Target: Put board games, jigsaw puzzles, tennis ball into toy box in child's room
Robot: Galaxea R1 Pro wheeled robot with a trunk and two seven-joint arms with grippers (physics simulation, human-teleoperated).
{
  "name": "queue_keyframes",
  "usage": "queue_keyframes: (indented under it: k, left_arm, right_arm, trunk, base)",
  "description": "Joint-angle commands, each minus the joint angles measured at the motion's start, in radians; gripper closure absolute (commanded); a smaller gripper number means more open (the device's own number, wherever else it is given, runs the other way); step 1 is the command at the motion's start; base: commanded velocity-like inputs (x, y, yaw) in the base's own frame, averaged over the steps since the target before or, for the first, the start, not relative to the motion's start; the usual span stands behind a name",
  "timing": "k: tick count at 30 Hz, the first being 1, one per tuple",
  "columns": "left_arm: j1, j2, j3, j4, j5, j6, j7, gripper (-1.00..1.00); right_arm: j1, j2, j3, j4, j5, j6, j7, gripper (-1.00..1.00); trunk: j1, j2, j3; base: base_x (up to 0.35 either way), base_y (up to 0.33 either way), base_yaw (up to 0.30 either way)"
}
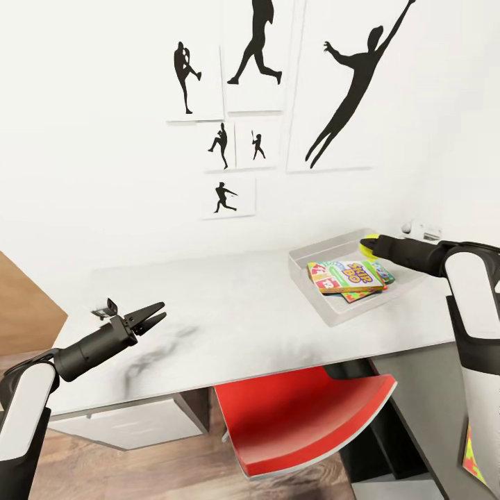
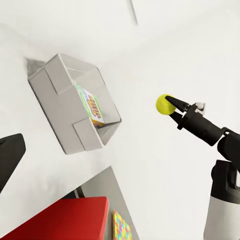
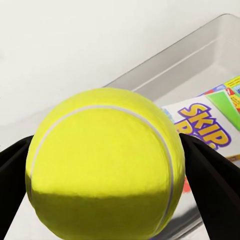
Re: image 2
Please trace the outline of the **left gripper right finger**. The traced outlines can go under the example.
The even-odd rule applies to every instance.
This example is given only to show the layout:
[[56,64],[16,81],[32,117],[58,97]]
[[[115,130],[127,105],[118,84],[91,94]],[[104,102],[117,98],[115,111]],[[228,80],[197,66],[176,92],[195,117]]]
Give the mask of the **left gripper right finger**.
[[240,134],[227,133],[224,151],[240,173]]

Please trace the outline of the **board game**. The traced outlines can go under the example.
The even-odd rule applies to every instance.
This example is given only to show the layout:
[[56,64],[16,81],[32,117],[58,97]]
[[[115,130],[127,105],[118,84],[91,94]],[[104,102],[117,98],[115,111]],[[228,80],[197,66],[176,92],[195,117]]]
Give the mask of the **board game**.
[[105,124],[101,109],[97,100],[97,97],[83,89],[82,87],[74,84],[84,106],[89,114],[90,119],[93,122],[93,125],[102,126]]

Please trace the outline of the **jigsaw puzzle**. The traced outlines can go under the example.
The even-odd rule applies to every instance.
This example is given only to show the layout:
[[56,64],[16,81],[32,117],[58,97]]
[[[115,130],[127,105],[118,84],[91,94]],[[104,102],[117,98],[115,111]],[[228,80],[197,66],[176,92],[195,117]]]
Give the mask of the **jigsaw puzzle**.
[[113,240],[132,240],[132,232],[129,225],[113,210]]

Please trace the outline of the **tennis ball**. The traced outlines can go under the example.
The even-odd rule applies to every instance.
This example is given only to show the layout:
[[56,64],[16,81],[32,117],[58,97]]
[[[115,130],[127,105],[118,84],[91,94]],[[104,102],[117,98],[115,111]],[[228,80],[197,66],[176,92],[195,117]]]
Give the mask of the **tennis ball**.
[[171,104],[165,97],[171,96],[171,94],[163,94],[156,101],[156,109],[162,115],[171,115],[177,109],[173,104]]

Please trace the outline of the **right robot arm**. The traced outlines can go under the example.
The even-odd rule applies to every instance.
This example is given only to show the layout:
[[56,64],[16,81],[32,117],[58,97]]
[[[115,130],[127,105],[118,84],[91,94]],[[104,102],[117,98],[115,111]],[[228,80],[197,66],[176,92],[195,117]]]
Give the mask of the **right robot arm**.
[[224,151],[228,133],[236,132],[227,127],[219,128],[204,117],[206,103],[188,102],[171,95],[165,98],[182,113],[169,116],[178,124],[178,129],[187,129],[210,146],[217,144],[217,151],[226,160],[216,160],[211,170],[213,179],[203,240],[240,240],[240,173]]

